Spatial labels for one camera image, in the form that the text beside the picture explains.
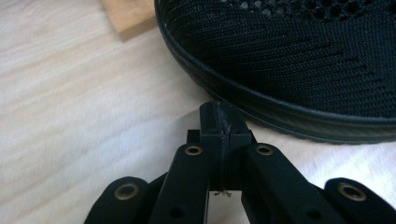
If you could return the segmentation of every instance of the brass grommet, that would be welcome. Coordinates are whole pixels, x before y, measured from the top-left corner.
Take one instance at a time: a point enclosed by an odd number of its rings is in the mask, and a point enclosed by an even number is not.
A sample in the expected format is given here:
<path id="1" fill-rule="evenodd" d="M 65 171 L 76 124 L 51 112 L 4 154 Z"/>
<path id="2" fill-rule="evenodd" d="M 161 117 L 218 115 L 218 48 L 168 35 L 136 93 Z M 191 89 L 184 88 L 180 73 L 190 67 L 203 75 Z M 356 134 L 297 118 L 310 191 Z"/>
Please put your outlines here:
<path id="1" fill-rule="evenodd" d="M 114 196 L 121 201 L 132 199 L 139 192 L 139 187 L 134 183 L 123 184 L 114 191 Z"/>
<path id="2" fill-rule="evenodd" d="M 189 156 L 198 156 L 199 154 L 202 153 L 202 149 L 197 146 L 191 146 L 191 147 L 186 147 L 186 149 L 184 149 L 184 152 Z"/>
<path id="3" fill-rule="evenodd" d="M 367 199 L 366 194 L 361 190 L 352 186 L 348 183 L 340 183 L 338 185 L 338 191 L 348 199 L 355 202 L 363 202 Z"/>
<path id="4" fill-rule="evenodd" d="M 274 151 L 267 146 L 258 146 L 256 147 L 256 151 L 263 156 L 271 156 L 272 154 L 274 154 Z"/>

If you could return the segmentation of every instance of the shoe sole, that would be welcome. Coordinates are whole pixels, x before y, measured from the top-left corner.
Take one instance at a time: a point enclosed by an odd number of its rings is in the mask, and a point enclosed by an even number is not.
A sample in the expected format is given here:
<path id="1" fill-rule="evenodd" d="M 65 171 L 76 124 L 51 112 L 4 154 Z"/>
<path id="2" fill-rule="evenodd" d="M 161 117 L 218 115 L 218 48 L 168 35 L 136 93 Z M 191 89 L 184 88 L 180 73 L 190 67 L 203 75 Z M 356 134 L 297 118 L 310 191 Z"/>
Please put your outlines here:
<path id="1" fill-rule="evenodd" d="M 184 50 L 166 29 L 161 0 L 155 0 L 157 22 L 171 53 L 199 86 L 215 99 L 234 104 L 261 125 L 299 138 L 337 144 L 396 140 L 396 119 L 346 116 L 290 104 L 251 90 L 222 76 Z"/>

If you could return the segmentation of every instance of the wooden block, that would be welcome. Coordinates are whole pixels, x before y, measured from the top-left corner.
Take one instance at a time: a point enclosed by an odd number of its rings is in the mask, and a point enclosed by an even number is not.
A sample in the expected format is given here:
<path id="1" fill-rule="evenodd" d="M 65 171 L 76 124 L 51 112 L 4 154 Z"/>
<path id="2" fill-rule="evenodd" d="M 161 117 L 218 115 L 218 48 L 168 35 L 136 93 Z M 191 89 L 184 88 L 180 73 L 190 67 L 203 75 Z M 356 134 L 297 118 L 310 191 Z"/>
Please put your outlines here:
<path id="1" fill-rule="evenodd" d="M 153 0 L 102 0 L 122 41 L 157 25 Z"/>

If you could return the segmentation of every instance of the light wooden table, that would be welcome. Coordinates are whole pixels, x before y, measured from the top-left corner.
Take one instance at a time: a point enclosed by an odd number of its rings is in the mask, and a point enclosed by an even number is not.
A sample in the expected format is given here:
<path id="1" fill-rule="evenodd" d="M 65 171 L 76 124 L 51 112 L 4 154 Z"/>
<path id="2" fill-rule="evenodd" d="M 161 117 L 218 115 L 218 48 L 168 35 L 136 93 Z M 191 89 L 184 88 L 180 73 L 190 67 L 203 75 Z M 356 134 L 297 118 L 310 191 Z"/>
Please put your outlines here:
<path id="1" fill-rule="evenodd" d="M 99 0 L 0 3 L 0 223 L 82 223 L 113 180 L 169 168 L 210 97 L 151 29 L 121 42 Z M 257 126 L 312 183 L 360 181 L 396 206 L 396 143 L 335 146 Z M 238 193 L 208 223 L 248 223 Z"/>

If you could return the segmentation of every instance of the black knit mesh upper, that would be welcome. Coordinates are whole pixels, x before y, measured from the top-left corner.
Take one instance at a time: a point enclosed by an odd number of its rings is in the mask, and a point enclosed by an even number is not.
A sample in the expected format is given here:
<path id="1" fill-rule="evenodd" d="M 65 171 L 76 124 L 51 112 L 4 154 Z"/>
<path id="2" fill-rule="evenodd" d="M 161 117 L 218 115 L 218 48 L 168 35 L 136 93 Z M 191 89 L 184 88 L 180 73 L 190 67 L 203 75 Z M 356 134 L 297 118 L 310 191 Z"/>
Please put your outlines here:
<path id="1" fill-rule="evenodd" d="M 396 1 L 162 0 L 198 60 L 277 99 L 396 118 Z"/>

